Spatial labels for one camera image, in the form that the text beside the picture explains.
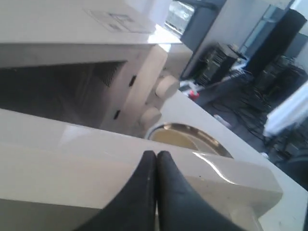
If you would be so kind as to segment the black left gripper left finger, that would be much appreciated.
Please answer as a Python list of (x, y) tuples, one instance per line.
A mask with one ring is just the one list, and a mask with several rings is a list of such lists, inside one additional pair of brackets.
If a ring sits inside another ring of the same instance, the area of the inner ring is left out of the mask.
[(156, 155), (145, 151), (121, 191), (78, 231), (153, 231), (156, 211)]

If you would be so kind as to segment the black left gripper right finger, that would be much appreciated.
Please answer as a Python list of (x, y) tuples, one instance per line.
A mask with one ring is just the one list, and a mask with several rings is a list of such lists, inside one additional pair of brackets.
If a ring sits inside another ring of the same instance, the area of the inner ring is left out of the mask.
[(241, 231), (189, 184), (171, 154), (157, 155), (157, 203), (161, 231)]

